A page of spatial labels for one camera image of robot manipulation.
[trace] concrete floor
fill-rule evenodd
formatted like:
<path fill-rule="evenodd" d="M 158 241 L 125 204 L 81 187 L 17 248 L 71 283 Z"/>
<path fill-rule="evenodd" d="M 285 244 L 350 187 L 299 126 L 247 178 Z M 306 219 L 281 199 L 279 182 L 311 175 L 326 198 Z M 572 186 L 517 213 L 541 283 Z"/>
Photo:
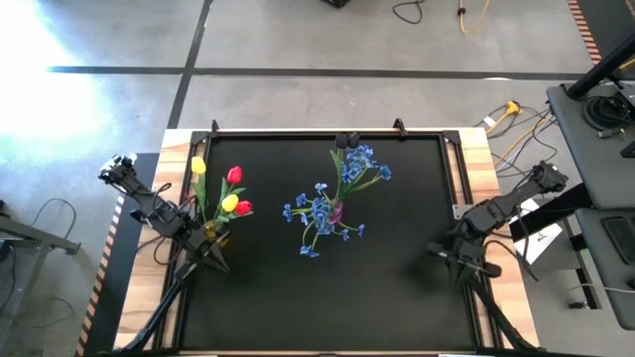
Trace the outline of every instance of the concrete floor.
<path fill-rule="evenodd" d="M 398 2 L 351 0 L 334 10 L 318 0 L 215 0 L 195 63 L 547 73 L 583 72 L 591 66 L 566 0 L 492 0 L 482 31 L 472 36 L 459 33 L 451 1 L 424 3 L 418 26 L 392 14 Z M 483 3 L 470 2 L 471 14 Z M 5 334 L 6 351 L 16 356 L 73 353 L 116 197 L 114 189 L 96 178 L 98 170 L 115 153 L 158 152 L 181 81 L 180 75 L 47 73 L 45 68 L 183 67 L 202 5 L 203 0 L 8 0 L 0 5 L 0 39 L 5 54 L 16 55 L 0 59 L 8 68 L 4 83 L 11 89 L 0 126 L 0 198 L 25 222 L 50 197 L 71 201 L 78 218 L 69 239 L 82 242 L 76 256 L 49 255 L 32 299 L 18 316 L 29 323 L 13 324 Z M 389 126 L 397 117 L 407 126 L 471 126 L 511 99 L 543 110 L 546 88 L 558 84 L 195 75 L 179 127 L 208 128 L 212 119 L 225 128 L 374 127 Z M 492 151 L 502 154 L 534 124 L 492 140 Z M 558 127 L 540 137 L 559 150 L 552 162 L 571 177 L 571 185 L 579 182 Z M 550 153 L 532 143 L 517 166 L 526 170 Z M 509 190 L 518 179 L 501 178 L 501 189 Z M 52 205 L 52 218 L 38 226 L 63 234 L 68 214 Z M 25 260 L 19 256 L 18 266 L 28 264 Z M 528 284 L 543 346 L 628 355 L 635 335 L 619 329 L 608 303 L 599 311 L 562 308 L 559 288 L 572 284 L 560 273 Z M 1 297 L 8 290 L 6 284 L 2 288 Z M 56 297 L 71 303 L 74 317 L 48 328 L 29 327 L 68 314 Z M 11 318 L 3 315 L 0 325 L 8 328 Z M 606 332 L 601 334 L 604 340 L 591 329 Z"/>

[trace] yellow tulip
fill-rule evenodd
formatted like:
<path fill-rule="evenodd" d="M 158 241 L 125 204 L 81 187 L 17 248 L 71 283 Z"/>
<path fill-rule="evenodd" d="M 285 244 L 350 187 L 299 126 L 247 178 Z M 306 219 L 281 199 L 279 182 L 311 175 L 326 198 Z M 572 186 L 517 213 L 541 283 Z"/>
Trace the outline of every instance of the yellow tulip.
<path fill-rule="evenodd" d="M 236 205 L 238 205 L 238 196 L 235 194 L 226 196 L 220 203 L 220 206 L 225 210 L 225 212 L 233 211 L 236 209 Z"/>
<path fill-rule="evenodd" d="M 191 171 L 195 174 L 205 174 L 207 167 L 205 166 L 205 161 L 202 160 L 202 157 L 193 157 L 191 158 Z"/>

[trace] wooden board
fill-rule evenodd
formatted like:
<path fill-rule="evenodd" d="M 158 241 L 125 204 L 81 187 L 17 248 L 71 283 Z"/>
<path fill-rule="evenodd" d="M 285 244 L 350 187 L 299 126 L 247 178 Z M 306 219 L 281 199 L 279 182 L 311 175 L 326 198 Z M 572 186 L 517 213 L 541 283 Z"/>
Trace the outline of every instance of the wooden board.
<path fill-rule="evenodd" d="M 386 131 L 385 128 L 371 129 L 290 129 L 288 131 Z M 409 131 L 438 131 L 439 128 L 426 129 L 414 128 Z M 451 129 L 460 132 L 461 147 L 467 168 L 467 175 L 472 191 L 474 202 L 491 198 L 500 193 L 496 172 L 491 160 L 489 146 L 485 131 L 482 128 L 461 128 Z M 162 184 L 171 182 L 172 187 L 162 193 L 166 200 L 179 202 L 184 173 L 186 169 L 188 152 L 190 149 L 191 129 L 167 130 L 162 144 L 161 155 L 157 165 L 157 172 L 153 183 L 153 190 L 158 189 Z M 221 130 L 221 132 L 248 132 L 253 130 Z M 281 131 L 280 129 L 260 130 L 260 131 Z M 459 202 L 463 200 L 460 178 L 456 160 L 451 146 L 449 157 L 452 169 L 452 177 L 457 192 Z M 507 229 L 501 233 L 508 234 Z M 154 238 L 156 234 L 144 226 L 139 244 Z M 514 249 L 511 240 L 501 240 L 511 249 Z M 153 259 L 153 251 L 157 243 L 146 246 L 136 257 L 130 285 L 124 303 L 119 329 L 115 340 L 115 348 L 125 346 L 130 342 L 135 334 L 146 323 L 155 307 L 161 299 L 161 291 L 165 277 L 166 268 L 158 265 Z M 160 261 L 167 261 L 169 254 L 169 244 L 164 244 L 157 254 Z M 511 323 L 518 329 L 523 337 L 530 343 L 538 346 L 538 336 L 534 327 L 534 321 L 530 311 L 525 285 L 521 275 L 520 267 L 514 257 L 509 255 L 503 248 L 490 245 L 486 256 L 487 261 L 498 264 L 503 270 L 500 278 L 491 281 L 496 302 L 507 315 Z M 170 346 L 174 335 L 176 320 L 176 301 L 170 309 L 164 344 Z M 481 303 L 478 304 L 479 319 L 486 345 L 491 345 L 491 335 L 486 311 Z"/>

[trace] black floor stripe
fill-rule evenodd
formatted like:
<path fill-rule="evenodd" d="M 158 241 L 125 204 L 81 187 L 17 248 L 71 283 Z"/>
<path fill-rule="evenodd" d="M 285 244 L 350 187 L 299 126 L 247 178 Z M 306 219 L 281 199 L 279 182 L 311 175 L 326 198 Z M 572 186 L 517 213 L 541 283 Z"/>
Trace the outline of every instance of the black floor stripe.
<path fill-rule="evenodd" d="M 229 76 L 306 76 L 306 77 L 376 77 L 429 79 L 485 79 L 517 80 L 577 80 L 583 73 L 503 72 L 455 70 L 392 70 L 392 69 L 316 69 L 316 68 L 194 68 L 194 75 Z"/>
<path fill-rule="evenodd" d="M 196 24 L 196 31 L 194 32 L 194 38 L 191 40 L 190 53 L 188 54 L 188 60 L 186 61 L 186 68 L 183 76 L 181 77 L 181 83 L 179 83 L 179 89 L 177 90 L 177 95 L 175 96 L 175 103 L 173 104 L 172 111 L 170 112 L 168 129 L 177 129 L 179 126 L 181 112 L 183 111 L 183 105 L 186 102 L 186 95 L 188 95 L 192 71 L 196 65 L 196 58 L 198 57 L 200 43 L 202 42 L 202 36 L 205 32 L 205 25 L 207 18 L 209 17 L 209 12 L 211 11 L 212 2 L 213 0 L 205 0 L 202 4 L 198 23 Z"/>
<path fill-rule="evenodd" d="M 181 74 L 181 67 L 151 66 L 98 66 L 98 65 L 55 65 L 47 68 L 52 73 L 78 74 Z"/>

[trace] purple vase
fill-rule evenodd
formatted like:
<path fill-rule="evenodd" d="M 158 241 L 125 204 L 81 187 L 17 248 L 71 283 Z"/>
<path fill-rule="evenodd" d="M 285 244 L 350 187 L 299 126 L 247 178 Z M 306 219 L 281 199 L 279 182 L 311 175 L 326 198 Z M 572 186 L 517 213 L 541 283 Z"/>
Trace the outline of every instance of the purple vase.
<path fill-rule="evenodd" d="M 333 212 L 328 217 L 328 223 L 335 224 L 341 220 L 341 216 L 344 213 L 344 202 L 334 202 Z"/>

